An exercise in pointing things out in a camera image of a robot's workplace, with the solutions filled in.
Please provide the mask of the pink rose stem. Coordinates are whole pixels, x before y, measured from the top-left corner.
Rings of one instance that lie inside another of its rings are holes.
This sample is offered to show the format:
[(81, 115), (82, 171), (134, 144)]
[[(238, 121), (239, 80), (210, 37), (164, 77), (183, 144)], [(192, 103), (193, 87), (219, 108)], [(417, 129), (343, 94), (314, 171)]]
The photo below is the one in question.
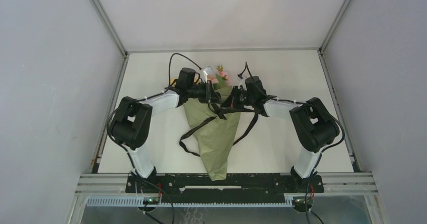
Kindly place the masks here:
[(216, 73), (214, 74), (212, 85), (215, 90), (230, 86), (230, 76), (224, 70), (222, 65), (216, 67)]

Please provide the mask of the black printed ribbon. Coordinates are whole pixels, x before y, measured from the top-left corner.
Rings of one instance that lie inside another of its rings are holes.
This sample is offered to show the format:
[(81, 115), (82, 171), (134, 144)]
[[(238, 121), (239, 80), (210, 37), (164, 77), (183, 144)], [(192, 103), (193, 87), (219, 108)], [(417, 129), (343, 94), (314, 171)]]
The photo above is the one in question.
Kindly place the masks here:
[[(207, 105), (190, 100), (184, 104), (184, 112), (190, 130), (179, 139), (179, 146), (189, 154), (201, 157), (202, 154), (220, 154), (230, 151), (231, 147), (246, 138), (259, 119), (259, 114), (254, 110), (243, 109), (244, 113), (253, 113), (248, 127), (239, 138), (235, 138), (240, 122), (241, 112), (225, 110), (223, 115), (217, 115), (214, 108), (217, 105)], [(185, 140), (194, 136), (198, 144), (198, 152), (191, 151), (185, 144)]]

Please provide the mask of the green orange wrapping paper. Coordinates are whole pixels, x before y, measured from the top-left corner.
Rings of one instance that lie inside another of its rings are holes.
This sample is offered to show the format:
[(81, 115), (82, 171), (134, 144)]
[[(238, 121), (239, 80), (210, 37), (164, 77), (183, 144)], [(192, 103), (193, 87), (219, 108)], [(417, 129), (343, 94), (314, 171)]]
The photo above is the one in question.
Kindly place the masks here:
[[(188, 99), (183, 104), (190, 130), (181, 136), (179, 145), (185, 152), (200, 157), (212, 181), (227, 178), (228, 156), (235, 142), (241, 113), (227, 113), (220, 119), (212, 112), (213, 105)], [(190, 151), (184, 139), (195, 137), (198, 152)]]

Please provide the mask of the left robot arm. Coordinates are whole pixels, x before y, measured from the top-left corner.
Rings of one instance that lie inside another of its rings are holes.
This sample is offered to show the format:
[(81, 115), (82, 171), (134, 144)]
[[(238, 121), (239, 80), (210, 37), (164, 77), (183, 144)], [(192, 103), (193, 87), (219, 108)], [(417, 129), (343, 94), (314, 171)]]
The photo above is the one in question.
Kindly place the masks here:
[(155, 166), (144, 146), (152, 117), (177, 108), (189, 99), (198, 99), (205, 104), (221, 101), (212, 82), (207, 80), (197, 84), (194, 81), (195, 75), (195, 70), (185, 67), (181, 69), (178, 79), (169, 83), (161, 93), (140, 99), (122, 98), (106, 123), (108, 137), (125, 150), (132, 172), (139, 176), (137, 184), (145, 192), (154, 191), (158, 184), (157, 178), (151, 175)]

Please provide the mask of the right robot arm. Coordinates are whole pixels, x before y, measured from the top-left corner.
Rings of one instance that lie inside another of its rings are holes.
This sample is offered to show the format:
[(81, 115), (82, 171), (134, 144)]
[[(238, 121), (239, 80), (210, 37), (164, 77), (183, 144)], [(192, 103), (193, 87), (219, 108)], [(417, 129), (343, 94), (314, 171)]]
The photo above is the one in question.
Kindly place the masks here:
[(280, 99), (266, 93), (259, 77), (246, 78), (244, 83), (244, 88), (232, 87), (221, 107), (240, 112), (253, 109), (264, 117), (290, 119), (302, 146), (291, 168), (291, 185), (298, 192), (305, 191), (323, 153), (344, 141), (342, 124), (317, 97), (307, 101)]

